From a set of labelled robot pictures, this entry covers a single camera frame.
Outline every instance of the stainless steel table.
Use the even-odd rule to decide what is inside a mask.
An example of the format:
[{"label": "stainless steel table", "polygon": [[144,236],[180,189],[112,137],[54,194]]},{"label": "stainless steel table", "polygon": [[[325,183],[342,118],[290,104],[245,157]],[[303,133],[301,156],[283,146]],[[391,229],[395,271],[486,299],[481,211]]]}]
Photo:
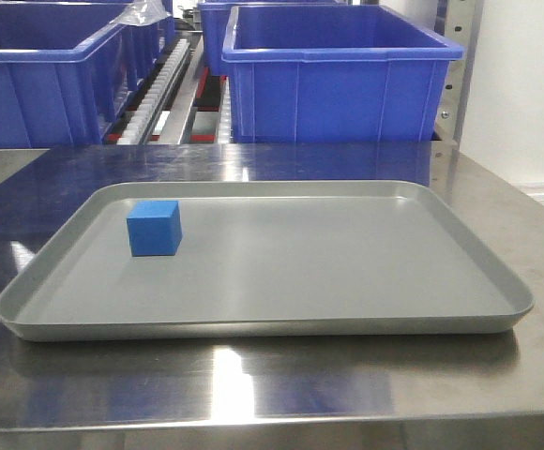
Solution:
[{"label": "stainless steel table", "polygon": [[53,149],[0,186],[0,291],[112,183],[387,177],[430,182],[528,283],[513,332],[32,344],[0,325],[0,449],[544,449],[544,207],[444,143]]}]

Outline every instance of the tray surface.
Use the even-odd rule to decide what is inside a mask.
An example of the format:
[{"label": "tray surface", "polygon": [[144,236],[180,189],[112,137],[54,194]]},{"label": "tray surface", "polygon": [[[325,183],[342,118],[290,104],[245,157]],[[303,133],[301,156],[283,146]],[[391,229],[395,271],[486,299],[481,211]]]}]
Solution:
[{"label": "tray surface", "polygon": [[[126,216],[145,198],[179,200],[175,256],[132,258]],[[141,183],[89,199],[1,294],[0,319],[33,340],[480,333],[531,306],[418,185]]]}]

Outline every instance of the blue cube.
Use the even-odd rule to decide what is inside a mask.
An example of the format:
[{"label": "blue cube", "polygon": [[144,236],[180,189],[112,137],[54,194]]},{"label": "blue cube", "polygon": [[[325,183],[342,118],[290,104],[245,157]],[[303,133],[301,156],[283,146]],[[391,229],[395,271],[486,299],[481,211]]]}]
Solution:
[{"label": "blue cube", "polygon": [[178,201],[138,202],[126,223],[132,256],[176,254],[182,239]]}]

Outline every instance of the bin rim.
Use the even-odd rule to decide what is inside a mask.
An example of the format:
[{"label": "bin rim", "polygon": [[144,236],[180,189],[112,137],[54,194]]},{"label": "bin rim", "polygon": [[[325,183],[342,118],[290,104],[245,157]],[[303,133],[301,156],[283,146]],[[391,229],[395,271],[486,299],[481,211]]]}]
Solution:
[{"label": "bin rim", "polygon": [[342,0],[270,0],[265,1],[241,1],[241,0],[202,0],[197,3],[197,8],[202,11],[228,11],[232,7],[274,7],[274,6],[295,6],[304,7],[307,5],[345,5]]},{"label": "bin rim", "polygon": [[278,5],[248,4],[231,8],[231,15],[226,26],[226,34],[222,46],[222,60],[228,63],[259,63],[259,62],[375,62],[375,61],[453,61],[463,57],[464,48],[434,31],[415,25],[390,7],[373,5],[321,5],[321,4],[284,4],[283,8],[377,8],[397,16],[402,21],[413,26],[420,33],[431,38],[442,47],[349,47],[349,48],[294,48],[294,49],[236,49],[236,28],[242,8],[278,8]]},{"label": "bin rim", "polygon": [[[90,2],[49,2],[49,1],[21,1],[21,0],[0,0],[0,5],[62,5],[62,6],[87,6],[87,5],[123,5],[105,4]],[[119,15],[113,17],[95,33],[81,40],[71,49],[57,50],[35,50],[35,49],[0,49],[0,64],[7,63],[79,63],[88,59],[94,52],[101,48],[119,30],[126,27],[124,24],[116,23]]]}]

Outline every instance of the blue plastic bin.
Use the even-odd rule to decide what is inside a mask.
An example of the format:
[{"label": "blue plastic bin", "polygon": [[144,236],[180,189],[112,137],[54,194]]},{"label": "blue plastic bin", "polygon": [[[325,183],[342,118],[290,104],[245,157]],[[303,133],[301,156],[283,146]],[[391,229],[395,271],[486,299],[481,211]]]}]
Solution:
[{"label": "blue plastic bin", "polygon": [[[49,2],[50,0],[28,0]],[[89,2],[89,3],[114,3],[127,5],[132,3],[132,0],[66,0],[72,2]],[[162,4],[166,11],[173,13],[172,0],[162,0]],[[136,26],[130,30],[132,41],[134,43],[134,51],[136,53],[137,75],[139,80],[149,76],[156,61],[161,56],[164,47],[174,40],[174,17],[169,17],[163,21],[153,23],[147,26]]]},{"label": "blue plastic bin", "polygon": [[286,4],[286,3],[321,3],[337,4],[344,3],[341,0],[203,0],[197,4],[201,12],[202,28],[204,31],[205,60],[212,75],[228,75],[226,63],[222,61],[222,44],[226,34],[226,24],[231,15],[231,8],[240,5],[258,4]]},{"label": "blue plastic bin", "polygon": [[101,142],[137,84],[124,7],[0,2],[0,148]]},{"label": "blue plastic bin", "polygon": [[234,7],[222,52],[234,139],[428,141],[462,54],[385,7]]}]

